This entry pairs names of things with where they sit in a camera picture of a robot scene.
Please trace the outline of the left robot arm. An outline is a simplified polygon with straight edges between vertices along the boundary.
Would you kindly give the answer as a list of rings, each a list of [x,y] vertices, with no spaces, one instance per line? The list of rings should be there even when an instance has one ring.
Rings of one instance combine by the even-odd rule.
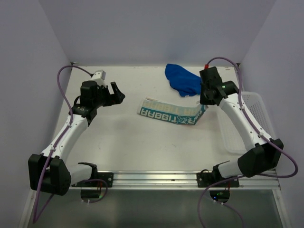
[[[97,115],[97,109],[121,104],[125,95],[116,82],[108,86],[94,80],[84,81],[80,95],[70,107],[67,120],[58,135],[40,154],[32,154],[28,159],[29,181],[32,190],[63,196],[70,186],[84,182],[87,186],[98,183],[97,166],[80,162],[67,167],[66,161],[81,134],[90,126]]]

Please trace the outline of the rabbit print towel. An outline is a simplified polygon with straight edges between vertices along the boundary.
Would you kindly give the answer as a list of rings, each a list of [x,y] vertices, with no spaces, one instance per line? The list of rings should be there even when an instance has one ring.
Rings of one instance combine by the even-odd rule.
[[[140,103],[137,114],[177,125],[195,125],[207,108],[200,104],[194,107],[179,106],[147,97]]]

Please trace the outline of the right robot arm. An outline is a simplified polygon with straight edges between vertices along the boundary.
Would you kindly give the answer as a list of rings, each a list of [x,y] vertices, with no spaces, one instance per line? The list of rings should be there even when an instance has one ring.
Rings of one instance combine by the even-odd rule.
[[[202,79],[200,103],[217,105],[229,117],[241,136],[246,153],[234,161],[214,166],[211,180],[223,186],[228,178],[244,175],[248,178],[275,168],[283,148],[280,139],[274,140],[256,121],[239,89],[232,81],[223,82],[216,67],[206,66],[200,71]]]

